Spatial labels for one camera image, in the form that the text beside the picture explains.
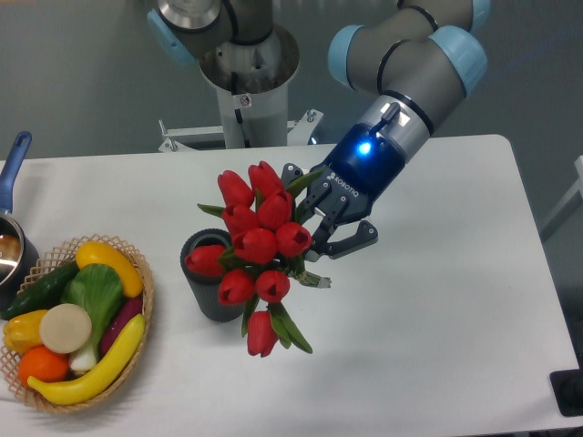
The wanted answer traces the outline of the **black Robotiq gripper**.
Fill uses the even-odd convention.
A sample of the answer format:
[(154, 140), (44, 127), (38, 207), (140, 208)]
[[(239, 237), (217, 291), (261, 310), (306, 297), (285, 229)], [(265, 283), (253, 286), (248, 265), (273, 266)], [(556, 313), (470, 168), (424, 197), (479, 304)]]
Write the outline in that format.
[[(365, 123), (354, 125), (343, 139), (330, 151), (324, 160), (311, 170), (324, 168), (321, 176), (307, 188), (311, 193), (323, 182), (331, 189), (320, 203), (307, 207), (302, 217), (305, 222), (319, 209), (330, 213), (333, 202), (340, 196), (348, 199), (348, 209), (340, 216), (341, 224), (352, 223), (364, 218), (372, 211), (373, 203), (404, 169), (406, 160), (403, 151), (390, 135), (393, 128), (371, 127)], [(290, 194), (300, 194), (305, 186), (296, 180), (304, 176), (303, 170), (295, 164), (286, 163), (281, 171), (284, 189)], [(376, 227), (367, 220), (361, 220), (356, 232), (346, 239), (325, 242), (319, 249), (306, 252), (306, 259), (317, 261), (321, 256), (339, 259), (358, 250), (372, 246), (378, 241)]]

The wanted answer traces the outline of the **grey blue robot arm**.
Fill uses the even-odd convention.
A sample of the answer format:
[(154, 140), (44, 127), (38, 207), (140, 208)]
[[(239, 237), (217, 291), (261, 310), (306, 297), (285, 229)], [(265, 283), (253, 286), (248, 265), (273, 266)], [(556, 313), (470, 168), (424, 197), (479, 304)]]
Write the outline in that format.
[[(336, 81), (374, 102), (316, 166), (301, 221), (322, 220), (310, 260), (374, 244), (373, 203), (487, 69), (475, 30), (487, 1), (401, 1), (376, 26), (349, 25), (327, 56)], [(159, 44), (177, 63), (197, 63), (214, 87), (228, 148), (288, 144), (288, 85), (300, 57), (293, 36), (273, 20), (269, 1), (159, 1), (148, 13)]]

